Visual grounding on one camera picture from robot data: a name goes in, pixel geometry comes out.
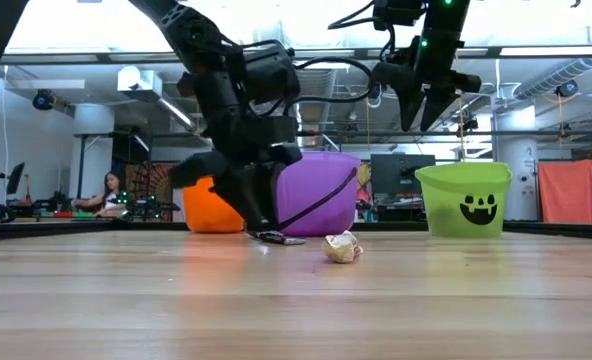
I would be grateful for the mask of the green jack-o-lantern bucket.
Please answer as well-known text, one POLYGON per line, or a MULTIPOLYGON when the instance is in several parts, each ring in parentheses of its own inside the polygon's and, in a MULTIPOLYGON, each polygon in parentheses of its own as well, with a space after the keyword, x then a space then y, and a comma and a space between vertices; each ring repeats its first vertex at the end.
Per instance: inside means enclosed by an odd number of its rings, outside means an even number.
POLYGON ((429 232, 446 238, 498 238, 512 173, 501 162, 460 162, 415 171, 429 232))

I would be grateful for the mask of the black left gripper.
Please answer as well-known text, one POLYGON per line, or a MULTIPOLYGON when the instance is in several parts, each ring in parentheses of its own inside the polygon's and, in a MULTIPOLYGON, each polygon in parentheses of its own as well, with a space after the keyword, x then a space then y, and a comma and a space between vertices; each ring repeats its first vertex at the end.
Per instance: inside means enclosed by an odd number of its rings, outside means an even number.
POLYGON ((206 121, 201 135, 212 141, 213 149, 194 154, 172 168, 171 185, 182 188, 213 176, 213 192, 243 218, 249 231, 275 230, 279 166, 302 159, 294 144, 295 119, 254 115, 244 92, 227 72, 185 72, 177 89, 198 100, 206 121))

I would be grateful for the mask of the black horizontal rail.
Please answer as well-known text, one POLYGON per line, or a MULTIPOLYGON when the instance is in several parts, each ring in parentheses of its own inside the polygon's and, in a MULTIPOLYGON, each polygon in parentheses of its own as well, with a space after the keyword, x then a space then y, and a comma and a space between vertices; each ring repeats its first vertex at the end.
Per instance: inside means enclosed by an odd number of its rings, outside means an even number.
MULTIPOLYGON (((73 137, 75 138, 83 138, 83 137, 101 137, 101 138, 112 138, 115 136, 132 136, 132 135, 142 135, 142 134, 123 134, 118 132, 109 132, 109 133, 80 133, 74 134, 73 137)), ((295 136, 298 137, 314 137, 314 136, 338 136, 338 137, 423 137, 423 136, 438 136, 438 137, 450 137, 450 136, 460 136, 460 132, 444 132, 444 131, 430 131, 430 132, 396 132, 396 131, 298 131, 295 136)), ((557 136, 557 137, 567 137, 567 136, 590 136, 592 135, 592 130, 501 130, 501 131, 474 131, 474 132, 467 132, 464 133, 465 136, 519 136, 519 135, 528 135, 528 136, 557 136)), ((153 133, 149 134, 152 138, 189 138, 189 137, 206 137, 204 135, 195 135, 192 133, 153 133)))

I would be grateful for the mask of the spider web decoration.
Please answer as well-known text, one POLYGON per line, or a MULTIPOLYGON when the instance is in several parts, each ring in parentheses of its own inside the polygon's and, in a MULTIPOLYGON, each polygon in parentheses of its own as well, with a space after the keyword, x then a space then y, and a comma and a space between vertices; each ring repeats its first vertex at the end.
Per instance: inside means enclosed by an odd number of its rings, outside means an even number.
POLYGON ((130 218, 140 221, 172 221, 171 164, 130 164, 125 168, 125 189, 130 198, 130 218))

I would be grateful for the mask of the black computer monitor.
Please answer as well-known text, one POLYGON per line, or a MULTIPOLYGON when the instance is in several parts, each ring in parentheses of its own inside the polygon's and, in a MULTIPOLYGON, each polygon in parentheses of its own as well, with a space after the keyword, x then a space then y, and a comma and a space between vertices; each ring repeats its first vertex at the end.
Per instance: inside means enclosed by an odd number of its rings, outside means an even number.
POLYGON ((415 172, 435 165, 436 159, 433 155, 372 154, 370 164, 374 197, 416 196, 422 191, 415 172))

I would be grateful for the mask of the white round column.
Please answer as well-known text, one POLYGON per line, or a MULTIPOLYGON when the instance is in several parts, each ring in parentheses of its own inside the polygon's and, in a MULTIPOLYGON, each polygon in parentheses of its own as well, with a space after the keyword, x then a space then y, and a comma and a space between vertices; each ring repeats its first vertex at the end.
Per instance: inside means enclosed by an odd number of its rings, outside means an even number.
POLYGON ((492 129, 495 131, 518 132, 518 135, 493 137, 494 160, 506 163, 512 173, 511 184, 505 197, 504 219, 536 221, 539 213, 535 106, 496 112, 493 120, 492 129))

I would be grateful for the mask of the small black desk monitor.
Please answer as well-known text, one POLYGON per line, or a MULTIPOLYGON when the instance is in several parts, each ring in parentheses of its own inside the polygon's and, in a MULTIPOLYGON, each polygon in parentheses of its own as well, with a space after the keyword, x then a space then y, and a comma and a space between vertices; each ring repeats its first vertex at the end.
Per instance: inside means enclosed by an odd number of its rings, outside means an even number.
POLYGON ((7 195, 14 195, 17 192, 20 180, 23 176, 24 167, 24 162, 19 163, 13 168, 11 174, 8 176, 8 184, 6 186, 7 195))

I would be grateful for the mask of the black overhead frame bar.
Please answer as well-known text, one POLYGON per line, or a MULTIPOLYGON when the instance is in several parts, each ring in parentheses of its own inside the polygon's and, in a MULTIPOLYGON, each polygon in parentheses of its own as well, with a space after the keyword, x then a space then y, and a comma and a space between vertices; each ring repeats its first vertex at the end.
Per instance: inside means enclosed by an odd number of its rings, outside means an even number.
MULTIPOLYGON (((360 61, 379 59, 377 48, 296 50, 294 60, 305 61, 317 57, 347 57, 360 61)), ((574 46, 508 46, 465 47, 456 52, 457 59, 540 59, 592 58, 592 45, 574 46)), ((4 54, 1 65, 74 65, 74 64, 149 64, 176 63, 173 52, 117 52, 117 53, 35 53, 4 54)))

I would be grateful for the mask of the orange plastic bucket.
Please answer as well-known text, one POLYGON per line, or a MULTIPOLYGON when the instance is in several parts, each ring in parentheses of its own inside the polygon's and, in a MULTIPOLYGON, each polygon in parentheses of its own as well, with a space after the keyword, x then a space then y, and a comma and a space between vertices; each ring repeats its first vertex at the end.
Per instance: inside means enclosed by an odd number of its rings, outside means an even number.
POLYGON ((185 222, 195 233, 229 234, 243 231, 242 217, 211 191, 212 177, 204 177, 183 189, 185 222))

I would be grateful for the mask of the person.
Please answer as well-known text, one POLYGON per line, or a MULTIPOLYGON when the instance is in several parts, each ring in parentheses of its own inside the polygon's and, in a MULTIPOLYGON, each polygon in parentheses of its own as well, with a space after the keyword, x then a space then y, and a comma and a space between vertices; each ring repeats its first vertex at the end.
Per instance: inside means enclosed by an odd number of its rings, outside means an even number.
POLYGON ((88 199, 74 199, 71 206, 75 209, 87 209, 98 207, 95 213, 98 218, 118 217, 126 209, 126 205, 118 202, 122 194, 121 181, 119 177, 108 172, 104 178, 104 191, 88 199))

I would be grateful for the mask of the orange cloth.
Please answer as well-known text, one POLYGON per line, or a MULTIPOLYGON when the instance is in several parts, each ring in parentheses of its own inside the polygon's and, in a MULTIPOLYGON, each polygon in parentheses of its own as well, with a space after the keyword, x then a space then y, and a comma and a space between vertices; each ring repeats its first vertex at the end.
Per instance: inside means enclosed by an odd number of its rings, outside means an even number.
POLYGON ((592 160, 541 162, 538 181, 544 222, 592 224, 592 160))

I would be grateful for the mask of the purple plastic bucket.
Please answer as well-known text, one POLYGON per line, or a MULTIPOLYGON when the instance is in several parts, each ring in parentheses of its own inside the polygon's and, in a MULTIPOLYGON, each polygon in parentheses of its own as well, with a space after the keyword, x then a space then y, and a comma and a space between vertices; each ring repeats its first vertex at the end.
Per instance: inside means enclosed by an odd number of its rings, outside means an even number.
POLYGON ((294 237, 324 237, 350 229, 357 201, 360 159, 335 152, 304 152, 287 166, 276 187, 281 232, 294 237))

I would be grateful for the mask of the white cookies cream candy packet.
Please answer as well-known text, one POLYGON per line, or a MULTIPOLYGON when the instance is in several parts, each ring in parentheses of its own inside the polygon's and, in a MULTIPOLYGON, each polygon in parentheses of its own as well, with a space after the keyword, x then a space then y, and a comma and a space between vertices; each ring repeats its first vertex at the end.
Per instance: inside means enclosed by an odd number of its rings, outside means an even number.
POLYGON ((327 235, 321 243, 324 255, 332 262, 348 264, 354 262, 364 252, 357 238, 350 231, 338 235, 327 235))

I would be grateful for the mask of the brown Hershey's chocolate bar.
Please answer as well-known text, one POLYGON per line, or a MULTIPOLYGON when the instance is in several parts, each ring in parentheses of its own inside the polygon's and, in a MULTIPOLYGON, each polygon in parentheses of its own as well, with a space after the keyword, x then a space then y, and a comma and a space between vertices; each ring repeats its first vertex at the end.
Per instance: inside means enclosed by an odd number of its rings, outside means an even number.
POLYGON ((248 232, 248 235, 261 242, 284 246, 304 245, 307 243, 304 238, 288 237, 278 231, 254 231, 248 232))

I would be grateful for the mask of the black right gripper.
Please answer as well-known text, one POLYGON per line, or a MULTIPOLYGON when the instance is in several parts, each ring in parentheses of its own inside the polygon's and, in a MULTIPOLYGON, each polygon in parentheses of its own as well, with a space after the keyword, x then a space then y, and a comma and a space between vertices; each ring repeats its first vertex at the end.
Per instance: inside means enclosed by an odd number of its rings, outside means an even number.
MULTIPOLYGON (((434 88, 478 92, 482 80, 478 75, 452 69, 456 51, 464 43, 449 38, 415 36, 410 45, 385 57, 373 68, 373 79, 398 91, 401 129, 410 130, 421 108, 425 94, 422 84, 434 88)), ((454 91, 427 91, 420 129, 427 131, 459 95, 454 91)))

